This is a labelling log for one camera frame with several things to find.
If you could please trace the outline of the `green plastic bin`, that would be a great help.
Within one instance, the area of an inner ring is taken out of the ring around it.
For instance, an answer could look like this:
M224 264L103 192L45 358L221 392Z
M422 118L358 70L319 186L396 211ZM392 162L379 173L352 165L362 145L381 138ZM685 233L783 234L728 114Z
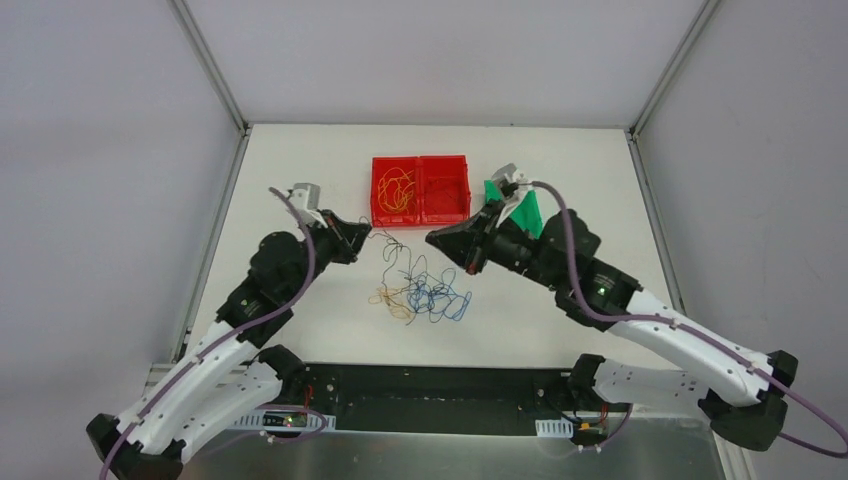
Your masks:
M486 180L483 185L486 201L504 199L493 181ZM503 216L499 220L499 224L503 224L507 219L511 220L531 238L538 239L541 236L544 229L544 222L539 210L536 193L532 186L526 190L523 200L519 204L514 205L514 209L510 211L509 216Z

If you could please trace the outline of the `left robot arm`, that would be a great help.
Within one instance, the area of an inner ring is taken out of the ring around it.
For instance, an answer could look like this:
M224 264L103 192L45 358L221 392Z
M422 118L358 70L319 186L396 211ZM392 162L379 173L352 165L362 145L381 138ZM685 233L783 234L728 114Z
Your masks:
M303 362L269 341L327 266L356 262L372 228L322 209L304 230L302 240L285 231L264 237L245 279L194 348L123 413L89 422L87 435L103 462L100 478L176 479L252 410L274 399L302 402Z

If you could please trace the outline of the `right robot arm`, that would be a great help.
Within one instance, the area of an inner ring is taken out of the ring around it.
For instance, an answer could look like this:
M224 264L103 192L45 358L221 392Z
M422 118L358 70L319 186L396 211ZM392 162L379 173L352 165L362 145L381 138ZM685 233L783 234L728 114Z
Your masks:
M741 448L771 447L788 405L782 391L747 368L761 367L791 384L794 356L744 348L674 311L635 278L595 258L601 240L575 210L566 222L555 214L532 238L512 220L498 220L502 207L489 201L471 218L428 232L425 241L470 275L494 263L540 284L568 318L641 345L675 366L655 370L582 354L564 381L573 405L659 407L705 419L714 433Z

